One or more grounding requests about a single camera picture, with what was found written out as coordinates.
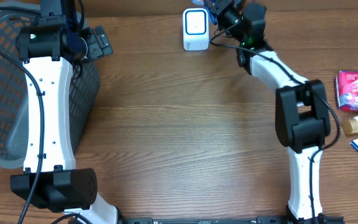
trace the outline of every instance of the black bracket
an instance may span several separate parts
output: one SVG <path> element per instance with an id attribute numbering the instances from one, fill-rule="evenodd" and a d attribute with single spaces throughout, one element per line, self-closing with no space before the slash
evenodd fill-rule
<path id="1" fill-rule="evenodd" d="M 27 200 L 35 173 L 11 176 L 11 190 Z M 32 197 L 35 207 L 47 208 L 52 212 L 62 212 L 70 208 L 89 209 L 96 200 L 98 182 L 93 169 L 62 170 L 55 166 L 52 172 L 40 173 L 39 182 Z"/>
<path id="2" fill-rule="evenodd" d="M 331 132 L 328 109 L 309 89 L 326 100 L 324 85 L 320 80 L 305 86 L 285 86 L 276 90 L 275 127 L 277 137 L 284 147 L 290 146 L 296 153 L 313 146 L 323 146 Z M 298 111 L 298 103 L 311 106 L 311 110 Z"/>
<path id="3" fill-rule="evenodd" d="M 83 62 L 92 62 L 112 54 L 110 41 L 102 26 L 97 26 L 94 30 L 90 27 L 85 28 L 80 32 L 80 37 L 85 40 L 88 46 L 88 52 Z"/>
<path id="4" fill-rule="evenodd" d="M 321 215 L 321 223 L 316 222 L 315 224 L 345 224 L 343 217 L 325 217 Z M 309 220 L 304 222 L 304 220 L 293 221 L 284 215 L 275 215 L 275 216 L 259 216 L 255 218 L 244 218 L 244 219 L 213 219 L 213 218 L 203 218 L 203 219 L 175 219 L 175 220 L 153 220 L 151 218 L 126 218 L 126 224 L 287 224 L 288 221 L 293 222 L 293 224 L 311 224 Z"/>
<path id="5" fill-rule="evenodd" d="M 286 219 L 291 221 L 293 224 L 345 224 L 343 217 L 327 217 L 322 213 L 318 214 L 318 216 L 315 218 L 310 218 L 307 220 L 304 218 L 296 219 L 288 206 Z"/>
<path id="6" fill-rule="evenodd" d="M 265 51 L 273 51 L 273 48 L 267 42 L 265 46 L 258 49 L 254 49 L 254 52 L 257 53 L 262 53 Z M 251 54 L 250 52 L 246 52 L 245 50 L 241 50 L 241 49 L 236 49 L 236 52 L 237 52 L 237 63 L 239 64 L 239 66 L 243 67 L 249 75 L 252 75 L 250 62 L 251 62 L 251 58 L 255 56 L 255 54 Z"/>
<path id="7" fill-rule="evenodd" d="M 38 25 L 65 24 L 70 31 L 76 31 L 77 13 L 75 0 L 40 0 L 41 16 Z"/>

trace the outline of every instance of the wood grain surface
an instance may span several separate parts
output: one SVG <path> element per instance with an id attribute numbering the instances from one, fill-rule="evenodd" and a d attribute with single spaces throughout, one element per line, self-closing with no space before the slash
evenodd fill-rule
<path id="1" fill-rule="evenodd" d="M 101 88 L 75 156 L 78 168 L 96 171 L 107 202 L 128 217 L 285 213 L 290 173 L 275 134 L 275 98 L 237 66 L 234 50 L 184 51 L 181 16 L 89 23 L 104 26 L 114 55 L 98 61 Z M 321 79 L 334 106 L 333 78 L 358 71 L 358 9 L 269 12 L 267 24 L 280 58 Z M 341 119 L 356 115 L 335 111 Z M 355 138 L 342 135 L 324 153 L 320 172 L 324 213 L 351 224 L 358 223 L 358 153 L 349 145 Z M 15 223 L 22 210 L 24 201 L 9 189 L 9 176 L 20 173 L 0 169 L 0 223 Z M 59 216 L 30 207 L 25 222 Z"/>
<path id="2" fill-rule="evenodd" d="M 40 0 L 20 0 L 39 4 Z M 197 7 L 191 0 L 82 0 L 86 17 L 163 16 L 182 14 L 189 7 Z M 355 9 L 358 0 L 261 0 L 270 11 L 313 9 Z"/>

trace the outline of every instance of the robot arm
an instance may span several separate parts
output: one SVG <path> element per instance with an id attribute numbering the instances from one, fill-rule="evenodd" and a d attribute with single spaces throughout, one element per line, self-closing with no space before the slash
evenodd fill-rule
<path id="1" fill-rule="evenodd" d="M 261 52 L 261 54 L 282 64 L 298 81 L 303 83 L 307 81 L 305 77 L 301 77 L 289 69 L 277 57 L 274 51 L 265 51 Z M 291 81 L 277 65 L 257 55 L 250 58 L 250 71 L 253 76 L 261 80 L 274 92 L 285 86 L 298 86 L 298 84 Z M 303 149 L 302 152 L 298 154 L 291 147 L 287 147 L 291 174 L 291 196 L 288 201 L 288 208 L 289 212 L 291 212 L 297 220 L 309 220 L 312 218 L 311 201 L 309 198 L 310 158 L 318 149 L 318 146 L 313 146 Z M 314 158 L 312 167 L 314 210 L 316 214 L 323 213 L 319 199 L 319 164 L 322 153 L 323 152 L 318 153 Z"/>
<path id="2" fill-rule="evenodd" d="M 71 148 L 69 92 L 73 65 L 112 53 L 103 28 L 79 31 L 74 0 L 41 0 L 39 24 L 24 27 L 17 38 L 19 58 L 42 92 L 45 110 L 44 154 L 39 155 L 40 108 L 34 83 L 27 78 L 29 142 L 24 174 L 11 176 L 11 190 L 37 208 L 80 213 L 91 223 L 117 223 L 118 210 L 98 193 L 93 169 L 76 170 Z M 34 183 L 43 157 L 38 184 Z"/>
<path id="3" fill-rule="evenodd" d="M 225 30 L 226 35 L 240 42 L 240 47 L 236 49 L 239 66 L 244 67 L 250 75 L 257 77 L 276 94 L 276 133 L 280 143 L 287 148 L 290 160 L 291 196 L 287 209 L 288 222 L 320 222 L 323 209 L 319 200 L 319 163 L 322 155 L 319 149 L 324 145 L 324 139 L 331 128 L 328 109 L 311 94 L 310 89 L 325 100 L 324 86 L 319 80 L 309 82 L 305 77 L 297 75 L 277 57 L 264 39 L 266 8 L 250 3 L 240 14 L 244 2 L 205 1 L 205 5 L 213 20 L 218 22 L 218 29 Z M 242 49 L 253 50 L 259 55 Z M 271 59 L 279 63 L 298 82 L 294 82 Z M 298 107 L 303 105 L 311 106 L 311 111 L 299 113 Z M 311 162 L 310 158 L 315 153 L 317 154 L 314 162 Z M 312 209 L 318 218 L 313 216 Z"/>

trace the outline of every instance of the small white box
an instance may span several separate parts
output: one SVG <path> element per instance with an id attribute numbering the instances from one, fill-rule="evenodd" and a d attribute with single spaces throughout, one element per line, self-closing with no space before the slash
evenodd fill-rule
<path id="1" fill-rule="evenodd" d="M 206 50 L 209 46 L 208 12 L 202 8 L 186 9 L 183 12 L 183 48 Z"/>

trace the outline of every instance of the black metal base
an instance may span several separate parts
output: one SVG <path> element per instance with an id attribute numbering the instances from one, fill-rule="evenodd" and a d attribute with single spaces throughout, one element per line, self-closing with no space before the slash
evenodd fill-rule
<path id="1" fill-rule="evenodd" d="M 11 176 L 12 192 L 27 200 L 34 178 L 34 173 Z M 98 182 L 93 169 L 61 170 L 61 166 L 55 166 L 55 171 L 40 174 L 31 204 L 52 212 L 70 208 L 87 210 L 96 200 L 97 192 Z"/>
<path id="2" fill-rule="evenodd" d="M 303 220 L 301 222 L 293 222 L 293 224 L 307 224 L 311 220 Z M 215 219 L 215 218 L 200 218 L 200 219 L 176 219 L 176 220 L 153 220 L 152 218 L 126 218 L 126 224 L 287 224 L 288 218 L 284 215 L 277 216 L 260 216 L 257 218 L 245 219 Z M 323 216 L 322 223 L 316 224 L 345 224 L 343 217 L 325 217 Z"/>

